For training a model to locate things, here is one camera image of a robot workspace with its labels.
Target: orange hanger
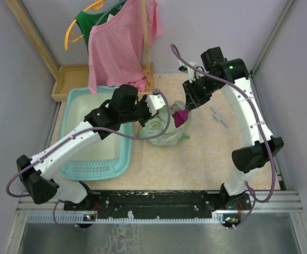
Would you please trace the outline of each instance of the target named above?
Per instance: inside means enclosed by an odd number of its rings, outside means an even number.
[[[89,9],[92,9],[94,11],[102,8],[103,4],[104,4],[104,0],[95,0],[96,2],[91,4],[90,6],[86,7],[83,12],[87,12]],[[68,49],[68,43],[69,42],[76,42],[78,40],[80,40],[81,38],[84,37],[84,34],[82,35],[77,35],[75,34],[74,32],[71,31],[73,25],[77,22],[77,20],[74,20],[72,21],[71,25],[69,26],[68,30],[67,30],[67,33],[65,35],[65,42],[64,42],[64,47],[65,47],[65,50]],[[75,39],[73,40],[69,40],[69,36],[70,35],[73,35],[74,37],[76,37]]]

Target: wooden table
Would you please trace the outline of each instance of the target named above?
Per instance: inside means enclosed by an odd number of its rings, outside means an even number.
[[[158,87],[172,104],[185,101],[182,83],[186,74],[155,74]],[[213,117],[210,106],[215,106],[229,122],[226,128]],[[55,143],[60,137],[60,128],[66,103],[63,102],[52,137]],[[134,125],[135,133],[140,130]],[[89,181],[91,189],[219,189],[228,178],[233,162],[231,152],[242,147],[238,122],[221,91],[214,93],[211,100],[192,111],[192,123],[186,130],[190,140],[183,140],[172,147],[156,147],[145,141],[132,143],[131,163],[119,177]],[[250,182],[255,189],[269,189],[271,167],[269,163]]]

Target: clothes hanger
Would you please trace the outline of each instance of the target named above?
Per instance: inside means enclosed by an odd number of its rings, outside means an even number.
[[[103,17],[105,17],[113,8],[116,8],[120,5],[122,5],[124,2],[126,2],[127,0],[120,0],[118,3],[114,4],[113,6],[110,7],[110,9],[108,9],[106,12],[103,13],[102,16],[100,16],[99,20],[96,22],[95,25],[99,25],[100,21],[102,21]]]
[[[87,12],[89,9],[92,9],[94,11],[102,8],[104,4],[104,0],[95,0],[95,3],[91,4],[90,6],[86,7],[83,12]],[[74,32],[71,31],[72,27],[74,26],[74,24],[77,22],[77,20],[73,20],[71,25],[69,26],[68,30],[67,30],[67,33],[65,35],[65,41],[64,41],[64,47],[65,47],[65,50],[68,49],[68,44],[69,42],[76,42],[78,40],[80,40],[81,38],[84,37],[84,35],[77,35],[75,34]],[[73,35],[74,37],[76,37],[74,40],[69,40],[69,36],[70,35]]]

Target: pink shirt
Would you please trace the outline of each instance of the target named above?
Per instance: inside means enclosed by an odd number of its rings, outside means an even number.
[[[147,24],[150,46],[163,34],[158,6],[147,0]],[[89,83],[93,94],[97,85],[130,84],[145,90],[146,79],[140,60],[143,46],[143,20],[140,0],[127,0],[110,21],[94,26],[89,38]]]

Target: wooden frame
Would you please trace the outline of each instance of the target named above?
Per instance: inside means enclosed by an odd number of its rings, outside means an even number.
[[[42,35],[37,30],[35,24],[32,22],[27,10],[20,0],[5,0],[11,11],[14,13],[18,22],[29,36],[31,42],[45,62],[52,76],[55,78],[55,84],[52,91],[52,98],[56,102],[66,101],[70,90],[79,87],[87,87],[89,68],[87,65],[70,65],[59,66],[55,57],[51,53]],[[150,49],[148,45],[148,28],[147,28],[147,13],[146,0],[141,0],[143,12],[143,26],[144,26],[144,50],[146,62],[142,64],[145,76],[147,79],[147,86],[144,92],[139,95],[152,93],[154,90],[153,78],[153,64],[150,63]]]

